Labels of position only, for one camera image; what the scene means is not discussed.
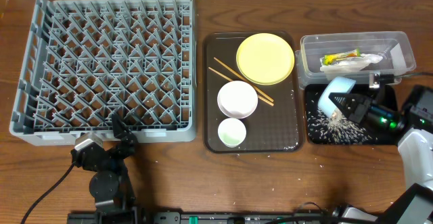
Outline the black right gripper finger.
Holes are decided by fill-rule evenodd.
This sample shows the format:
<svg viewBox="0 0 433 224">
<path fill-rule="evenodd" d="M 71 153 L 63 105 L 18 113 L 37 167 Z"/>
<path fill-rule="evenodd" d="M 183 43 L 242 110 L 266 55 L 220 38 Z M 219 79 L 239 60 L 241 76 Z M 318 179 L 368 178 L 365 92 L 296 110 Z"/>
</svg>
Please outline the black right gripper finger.
<svg viewBox="0 0 433 224">
<path fill-rule="evenodd" d="M 353 121 L 352 110 L 346 106 L 340 106 L 339 111 L 341 111 L 342 115 L 349 121 Z"/>
<path fill-rule="evenodd" d="M 336 106 L 356 106 L 359 104 L 358 96 L 352 93 L 330 93 L 329 99 Z"/>
</svg>

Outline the light blue bowl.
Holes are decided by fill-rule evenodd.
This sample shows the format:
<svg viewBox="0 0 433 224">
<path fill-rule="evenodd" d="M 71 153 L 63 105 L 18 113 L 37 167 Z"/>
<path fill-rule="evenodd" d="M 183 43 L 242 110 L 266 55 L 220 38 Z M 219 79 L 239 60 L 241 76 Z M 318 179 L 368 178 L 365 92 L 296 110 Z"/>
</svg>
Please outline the light blue bowl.
<svg viewBox="0 0 433 224">
<path fill-rule="evenodd" d="M 331 118 L 332 114 L 336 110 L 336 105 L 331 101 L 329 95 L 331 93 L 350 93 L 355 84 L 356 80 L 353 79 L 341 76 L 334 78 L 319 98 L 317 104 L 318 109 L 320 109 L 328 118 Z"/>
</svg>

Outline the white tissue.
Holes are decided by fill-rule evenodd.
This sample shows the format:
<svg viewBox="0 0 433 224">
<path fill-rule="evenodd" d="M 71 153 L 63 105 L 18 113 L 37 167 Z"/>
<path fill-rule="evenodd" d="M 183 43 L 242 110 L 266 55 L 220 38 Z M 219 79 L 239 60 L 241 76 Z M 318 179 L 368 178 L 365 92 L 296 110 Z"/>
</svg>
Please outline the white tissue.
<svg viewBox="0 0 433 224">
<path fill-rule="evenodd" d="M 338 58 L 326 65 L 321 59 L 320 71 L 324 73 L 358 72 L 370 64 L 377 64 L 383 60 L 383 56 L 362 53 L 359 57 Z"/>
</svg>

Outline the green snack wrapper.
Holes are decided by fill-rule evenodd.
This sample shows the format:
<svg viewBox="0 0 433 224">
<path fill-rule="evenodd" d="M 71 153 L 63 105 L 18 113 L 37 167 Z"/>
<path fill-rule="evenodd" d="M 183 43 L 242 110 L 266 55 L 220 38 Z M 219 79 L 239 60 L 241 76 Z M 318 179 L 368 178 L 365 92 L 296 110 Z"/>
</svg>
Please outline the green snack wrapper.
<svg viewBox="0 0 433 224">
<path fill-rule="evenodd" d="M 332 65 L 333 63 L 337 62 L 338 60 L 344 59 L 344 58 L 356 58 L 356 57 L 360 57 L 361 53 L 359 51 L 359 49 L 354 49 L 352 51 L 345 51 L 342 53 L 333 53 L 333 54 L 328 54 L 328 55 L 324 55 L 321 58 L 321 63 L 324 66 L 329 66 Z"/>
</svg>

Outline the white bowl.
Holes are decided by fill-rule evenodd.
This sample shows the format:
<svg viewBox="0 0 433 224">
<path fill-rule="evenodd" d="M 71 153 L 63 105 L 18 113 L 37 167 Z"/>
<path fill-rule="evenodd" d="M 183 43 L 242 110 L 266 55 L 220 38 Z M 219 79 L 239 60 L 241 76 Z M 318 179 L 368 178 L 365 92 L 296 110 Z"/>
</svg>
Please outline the white bowl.
<svg viewBox="0 0 433 224">
<path fill-rule="evenodd" d="M 243 81 L 231 81 L 221 87 L 216 101 L 224 115 L 241 119 L 255 111 L 258 95 L 252 85 Z"/>
</svg>

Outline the white green cup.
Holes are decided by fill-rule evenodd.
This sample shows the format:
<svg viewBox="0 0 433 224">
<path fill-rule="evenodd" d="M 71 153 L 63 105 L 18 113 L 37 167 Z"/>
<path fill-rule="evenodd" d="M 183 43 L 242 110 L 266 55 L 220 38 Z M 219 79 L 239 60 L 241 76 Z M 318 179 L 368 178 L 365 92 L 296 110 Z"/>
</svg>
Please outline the white green cup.
<svg viewBox="0 0 433 224">
<path fill-rule="evenodd" d="M 246 138 L 246 127 L 236 118 L 226 118 L 218 127 L 218 137 L 229 148 L 240 145 Z"/>
</svg>

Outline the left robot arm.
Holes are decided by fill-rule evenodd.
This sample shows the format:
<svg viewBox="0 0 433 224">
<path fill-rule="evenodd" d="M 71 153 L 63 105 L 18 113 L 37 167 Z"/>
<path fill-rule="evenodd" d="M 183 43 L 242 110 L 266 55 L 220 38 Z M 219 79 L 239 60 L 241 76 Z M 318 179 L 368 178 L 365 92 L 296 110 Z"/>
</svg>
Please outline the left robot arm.
<svg viewBox="0 0 433 224">
<path fill-rule="evenodd" d="M 95 200 L 96 223 L 139 223 L 134 206 L 135 194 L 129 178 L 125 158 L 135 153 L 137 137 L 117 114 L 111 116 L 112 131 L 119 142 L 106 150 L 103 140 L 94 132 L 81 135 L 71 151 L 72 165 L 94 172 L 89 192 Z"/>
</svg>

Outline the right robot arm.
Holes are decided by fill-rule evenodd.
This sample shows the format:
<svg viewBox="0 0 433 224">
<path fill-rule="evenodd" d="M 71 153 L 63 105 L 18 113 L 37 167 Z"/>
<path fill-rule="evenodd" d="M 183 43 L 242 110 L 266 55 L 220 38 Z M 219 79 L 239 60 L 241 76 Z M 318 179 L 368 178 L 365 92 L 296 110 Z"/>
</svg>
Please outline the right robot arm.
<svg viewBox="0 0 433 224">
<path fill-rule="evenodd" d="M 331 92 L 329 99 L 350 121 L 400 135 L 407 190 L 376 223 L 432 221 L 432 89 L 414 86 L 400 112 L 377 105 L 366 95 Z"/>
</svg>

